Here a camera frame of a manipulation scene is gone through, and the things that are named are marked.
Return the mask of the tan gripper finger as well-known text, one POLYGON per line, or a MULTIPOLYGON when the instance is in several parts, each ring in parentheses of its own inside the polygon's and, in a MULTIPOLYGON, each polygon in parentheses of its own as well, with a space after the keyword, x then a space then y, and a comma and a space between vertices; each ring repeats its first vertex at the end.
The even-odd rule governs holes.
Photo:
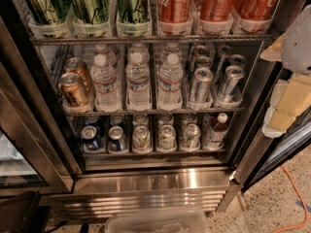
POLYGON ((285 36, 286 34, 282 34, 271 46, 269 46, 260 54, 260 58, 269 62, 281 62, 281 51, 285 36))
POLYGON ((296 118, 311 106, 311 77, 294 75, 288 81, 279 80, 272 91, 263 121, 266 137, 285 134, 296 118))

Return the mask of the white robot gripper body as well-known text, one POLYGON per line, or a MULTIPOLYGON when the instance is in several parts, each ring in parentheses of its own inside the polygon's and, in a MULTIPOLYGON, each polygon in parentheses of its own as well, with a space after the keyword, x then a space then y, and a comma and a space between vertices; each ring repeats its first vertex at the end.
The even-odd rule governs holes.
POLYGON ((281 56, 284 68, 311 75, 311 5, 306 6, 287 29, 281 56))

